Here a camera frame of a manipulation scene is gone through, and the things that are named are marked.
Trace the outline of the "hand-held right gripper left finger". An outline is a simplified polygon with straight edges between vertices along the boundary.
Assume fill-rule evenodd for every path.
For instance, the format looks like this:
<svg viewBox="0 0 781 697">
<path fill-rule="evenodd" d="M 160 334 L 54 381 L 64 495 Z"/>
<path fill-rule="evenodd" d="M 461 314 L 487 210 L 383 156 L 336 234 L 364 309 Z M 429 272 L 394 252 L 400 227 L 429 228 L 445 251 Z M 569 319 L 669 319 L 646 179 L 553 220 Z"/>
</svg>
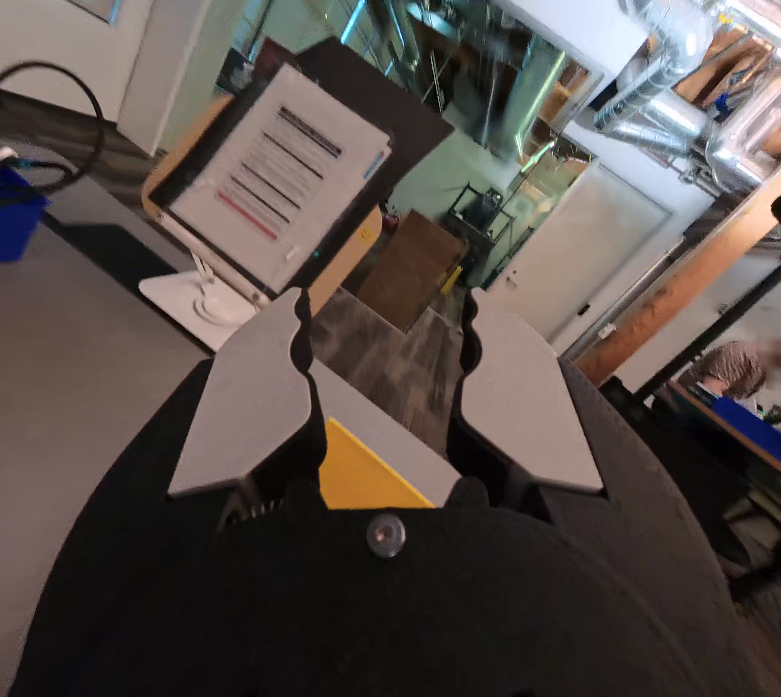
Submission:
<svg viewBox="0 0 781 697">
<path fill-rule="evenodd" d="M 281 497 L 305 477 L 319 484 L 324 416 L 311 366 L 310 302 L 292 288 L 216 353 L 168 494 L 236 488 Z"/>
</svg>

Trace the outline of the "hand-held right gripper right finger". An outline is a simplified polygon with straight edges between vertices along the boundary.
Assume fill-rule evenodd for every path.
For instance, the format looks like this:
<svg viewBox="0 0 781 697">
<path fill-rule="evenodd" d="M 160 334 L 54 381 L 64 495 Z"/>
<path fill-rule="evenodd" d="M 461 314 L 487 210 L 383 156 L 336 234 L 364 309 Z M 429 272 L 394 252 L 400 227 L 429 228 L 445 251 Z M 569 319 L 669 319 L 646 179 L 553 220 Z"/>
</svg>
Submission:
<svg viewBox="0 0 781 697">
<path fill-rule="evenodd" d="M 604 483 L 557 353 L 490 293 L 467 292 L 453 397 L 453 467 L 504 495 L 510 477 L 598 495 Z"/>
</svg>

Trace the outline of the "yellow plastic bin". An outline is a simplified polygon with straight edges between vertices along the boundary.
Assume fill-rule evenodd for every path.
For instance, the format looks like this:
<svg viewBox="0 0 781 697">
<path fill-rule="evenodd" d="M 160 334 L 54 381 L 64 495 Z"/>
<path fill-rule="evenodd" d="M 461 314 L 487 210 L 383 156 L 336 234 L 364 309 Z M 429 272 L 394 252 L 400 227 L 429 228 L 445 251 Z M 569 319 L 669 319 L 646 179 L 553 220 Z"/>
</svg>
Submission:
<svg viewBox="0 0 781 697">
<path fill-rule="evenodd" d="M 337 420 L 325 423 L 319 487 L 329 510 L 432 509 L 434 505 Z"/>
</svg>

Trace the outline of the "blue plastic bin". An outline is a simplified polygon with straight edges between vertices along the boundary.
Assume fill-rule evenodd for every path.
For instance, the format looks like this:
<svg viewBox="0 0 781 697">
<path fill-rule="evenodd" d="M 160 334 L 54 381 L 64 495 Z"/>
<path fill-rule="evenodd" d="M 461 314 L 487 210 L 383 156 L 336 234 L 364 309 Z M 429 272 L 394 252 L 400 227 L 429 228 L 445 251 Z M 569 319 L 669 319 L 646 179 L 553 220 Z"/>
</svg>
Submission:
<svg viewBox="0 0 781 697">
<path fill-rule="evenodd" d="M 28 247 L 48 198 L 11 167 L 1 168 L 1 262 L 19 261 Z"/>
</svg>

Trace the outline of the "white monitor stand base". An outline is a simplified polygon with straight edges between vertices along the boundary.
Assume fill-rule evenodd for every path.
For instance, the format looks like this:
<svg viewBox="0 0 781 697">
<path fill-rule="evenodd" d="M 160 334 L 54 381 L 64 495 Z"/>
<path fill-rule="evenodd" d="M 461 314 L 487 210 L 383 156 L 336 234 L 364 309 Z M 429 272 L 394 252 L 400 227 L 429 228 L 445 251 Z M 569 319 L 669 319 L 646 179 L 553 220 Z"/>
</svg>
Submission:
<svg viewBox="0 0 781 697">
<path fill-rule="evenodd" d="M 139 290 L 181 329 L 216 352 L 272 299 L 220 258 L 196 253 L 192 258 L 194 269 L 144 279 Z"/>
</svg>

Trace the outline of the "tan rounded board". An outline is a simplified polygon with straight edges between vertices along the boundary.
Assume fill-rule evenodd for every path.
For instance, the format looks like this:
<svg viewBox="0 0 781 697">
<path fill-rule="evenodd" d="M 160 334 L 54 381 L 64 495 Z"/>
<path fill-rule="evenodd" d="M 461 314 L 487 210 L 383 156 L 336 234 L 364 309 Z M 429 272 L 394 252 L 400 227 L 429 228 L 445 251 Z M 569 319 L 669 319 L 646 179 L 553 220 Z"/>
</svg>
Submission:
<svg viewBox="0 0 781 697">
<path fill-rule="evenodd" d="M 171 234 L 175 240 L 181 242 L 192 254 L 197 268 L 196 283 L 198 285 L 204 285 L 205 281 L 209 280 L 220 282 L 233 291 L 237 297 L 250 304 L 254 310 L 261 311 L 274 297 L 264 295 L 258 285 L 251 284 L 246 277 L 231 269 L 229 264 L 211 250 L 206 243 L 200 242 L 193 233 L 183 229 L 176 221 L 169 219 L 157 200 L 151 196 L 156 188 L 169 179 L 172 172 L 198 143 L 207 128 L 232 101 L 232 96 L 220 93 L 215 100 L 210 102 L 197 121 L 190 125 L 187 132 L 159 159 L 142 185 L 142 206 L 150 218 Z M 345 284 L 351 273 L 355 271 L 366 254 L 376 244 L 381 232 L 382 213 L 380 207 L 376 205 L 331 258 L 327 259 L 326 253 L 320 255 L 319 261 L 326 263 L 325 268 L 308 287 L 310 304 L 314 314 L 319 312 L 337 289 Z"/>
</svg>

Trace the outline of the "brown cardboard box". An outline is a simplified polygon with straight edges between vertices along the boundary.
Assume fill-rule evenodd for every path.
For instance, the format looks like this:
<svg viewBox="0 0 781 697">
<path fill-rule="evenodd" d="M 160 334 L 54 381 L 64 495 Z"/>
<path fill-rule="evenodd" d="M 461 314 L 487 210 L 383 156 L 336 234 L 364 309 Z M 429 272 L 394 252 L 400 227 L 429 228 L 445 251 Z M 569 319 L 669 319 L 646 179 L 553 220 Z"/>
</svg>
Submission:
<svg viewBox="0 0 781 697">
<path fill-rule="evenodd" d="M 407 332 L 468 250 L 467 241 L 411 210 L 358 287 L 357 298 L 398 331 Z"/>
</svg>

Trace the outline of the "wooden beam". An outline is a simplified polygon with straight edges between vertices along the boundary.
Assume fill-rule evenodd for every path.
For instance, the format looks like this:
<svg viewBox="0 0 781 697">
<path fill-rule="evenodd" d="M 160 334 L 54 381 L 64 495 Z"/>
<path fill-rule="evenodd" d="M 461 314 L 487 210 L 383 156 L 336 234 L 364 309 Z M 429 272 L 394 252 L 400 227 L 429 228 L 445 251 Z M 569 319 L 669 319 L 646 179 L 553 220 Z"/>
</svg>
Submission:
<svg viewBox="0 0 781 697">
<path fill-rule="evenodd" d="M 777 221 L 772 204 L 780 195 L 780 166 L 700 244 L 664 273 L 656 289 L 643 296 L 617 328 L 576 366 L 596 387 L 612 377 L 702 292 L 727 272 Z"/>
</svg>

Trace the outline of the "white door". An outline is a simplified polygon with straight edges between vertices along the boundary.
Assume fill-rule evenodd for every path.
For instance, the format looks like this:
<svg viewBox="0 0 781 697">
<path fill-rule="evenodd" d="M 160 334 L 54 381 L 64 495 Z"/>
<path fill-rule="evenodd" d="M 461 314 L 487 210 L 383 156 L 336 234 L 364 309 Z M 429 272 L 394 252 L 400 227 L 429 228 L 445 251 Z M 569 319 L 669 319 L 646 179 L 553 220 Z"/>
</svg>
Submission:
<svg viewBox="0 0 781 697">
<path fill-rule="evenodd" d="M 591 312 L 593 299 L 670 212 L 596 163 L 578 177 L 488 292 L 545 340 Z"/>
</svg>

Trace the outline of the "black metal cart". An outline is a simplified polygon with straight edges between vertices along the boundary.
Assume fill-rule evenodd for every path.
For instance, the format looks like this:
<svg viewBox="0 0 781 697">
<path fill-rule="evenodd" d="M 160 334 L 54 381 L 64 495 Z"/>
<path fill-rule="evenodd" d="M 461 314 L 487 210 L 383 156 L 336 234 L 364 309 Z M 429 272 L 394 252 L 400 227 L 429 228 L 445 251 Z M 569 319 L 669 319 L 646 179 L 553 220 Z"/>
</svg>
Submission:
<svg viewBox="0 0 781 697">
<path fill-rule="evenodd" d="M 466 246 L 460 282 L 470 288 L 482 286 L 491 254 L 508 240 L 514 222 L 504 210 L 503 195 L 494 188 L 480 192 L 470 183 L 461 188 L 441 219 L 441 227 Z"/>
</svg>

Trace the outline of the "white instruction sheet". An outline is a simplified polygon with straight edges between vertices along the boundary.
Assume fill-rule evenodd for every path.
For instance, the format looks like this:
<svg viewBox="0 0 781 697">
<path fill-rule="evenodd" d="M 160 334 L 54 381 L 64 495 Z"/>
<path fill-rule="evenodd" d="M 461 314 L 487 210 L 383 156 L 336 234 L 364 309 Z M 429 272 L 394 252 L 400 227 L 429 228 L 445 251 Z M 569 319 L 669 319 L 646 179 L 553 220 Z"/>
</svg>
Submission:
<svg viewBox="0 0 781 697">
<path fill-rule="evenodd" d="M 281 67 L 167 211 L 281 293 L 391 153 L 391 138 Z"/>
</svg>

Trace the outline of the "blue storage bin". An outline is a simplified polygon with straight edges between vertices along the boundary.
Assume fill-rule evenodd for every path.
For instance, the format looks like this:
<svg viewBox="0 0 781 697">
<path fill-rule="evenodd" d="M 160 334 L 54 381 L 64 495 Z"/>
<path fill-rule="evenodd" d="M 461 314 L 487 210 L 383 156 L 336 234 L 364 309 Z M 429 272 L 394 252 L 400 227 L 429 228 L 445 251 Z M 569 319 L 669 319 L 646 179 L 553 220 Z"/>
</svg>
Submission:
<svg viewBox="0 0 781 697">
<path fill-rule="evenodd" d="M 712 402 L 713 412 L 766 450 L 779 449 L 780 432 L 742 403 L 726 397 L 719 397 Z"/>
</svg>

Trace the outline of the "black monitor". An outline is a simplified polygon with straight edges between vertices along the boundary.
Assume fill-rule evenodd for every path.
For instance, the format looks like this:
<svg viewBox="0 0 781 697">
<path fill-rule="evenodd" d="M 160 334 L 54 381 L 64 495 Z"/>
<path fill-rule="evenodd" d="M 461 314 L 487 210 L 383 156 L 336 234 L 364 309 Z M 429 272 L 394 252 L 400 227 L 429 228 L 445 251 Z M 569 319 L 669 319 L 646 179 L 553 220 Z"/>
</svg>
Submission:
<svg viewBox="0 0 781 697">
<path fill-rule="evenodd" d="M 167 214 L 172 202 L 194 182 L 210 157 L 284 65 L 296 68 L 341 104 L 385 131 L 391 139 L 391 153 L 306 259 L 288 287 L 281 293 L 275 293 L 250 281 L 266 295 L 273 296 L 273 301 L 289 288 L 308 292 L 308 287 L 326 265 L 319 261 L 320 255 L 326 253 L 326 258 L 331 258 L 372 208 L 380 206 L 396 184 L 453 131 L 441 116 L 385 77 L 336 37 L 327 38 L 298 54 L 291 54 L 274 41 L 267 41 L 248 83 L 233 96 L 230 105 L 207 128 L 169 179 L 153 191 L 152 198 L 157 200 L 169 219 L 176 221 Z"/>
</svg>

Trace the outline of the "silver ventilation duct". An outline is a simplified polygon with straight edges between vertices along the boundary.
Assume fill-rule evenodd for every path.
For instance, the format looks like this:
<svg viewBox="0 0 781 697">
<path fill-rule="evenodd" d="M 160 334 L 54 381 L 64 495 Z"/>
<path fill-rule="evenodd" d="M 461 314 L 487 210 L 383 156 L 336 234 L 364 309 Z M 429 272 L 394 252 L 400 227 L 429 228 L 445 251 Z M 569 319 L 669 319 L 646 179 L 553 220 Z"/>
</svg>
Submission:
<svg viewBox="0 0 781 697">
<path fill-rule="evenodd" d="M 593 119 L 602 135 L 685 158 L 689 178 L 721 194 L 748 194 L 779 170 L 766 142 L 779 130 L 779 0 L 618 0 L 648 30 L 645 55 L 616 79 Z M 706 110 L 676 87 L 726 58 L 762 46 L 766 57 L 731 72 Z"/>
</svg>

